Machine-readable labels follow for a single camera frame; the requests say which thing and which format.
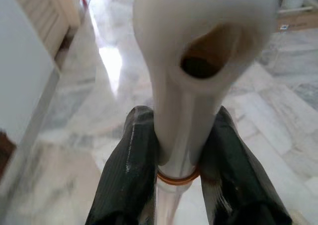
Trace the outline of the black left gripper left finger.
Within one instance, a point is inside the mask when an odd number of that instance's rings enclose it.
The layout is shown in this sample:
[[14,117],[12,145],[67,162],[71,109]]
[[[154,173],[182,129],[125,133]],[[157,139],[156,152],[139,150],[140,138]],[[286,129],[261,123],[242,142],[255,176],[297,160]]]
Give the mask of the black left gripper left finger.
[[155,224],[159,142],[154,112],[134,107],[107,160],[88,213],[87,225]]

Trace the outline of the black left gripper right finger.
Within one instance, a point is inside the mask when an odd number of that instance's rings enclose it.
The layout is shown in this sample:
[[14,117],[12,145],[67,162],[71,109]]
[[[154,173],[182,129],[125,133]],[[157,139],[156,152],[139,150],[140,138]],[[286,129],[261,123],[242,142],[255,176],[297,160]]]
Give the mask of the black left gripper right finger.
[[292,219],[263,166],[221,107],[200,157],[211,225],[290,225]]

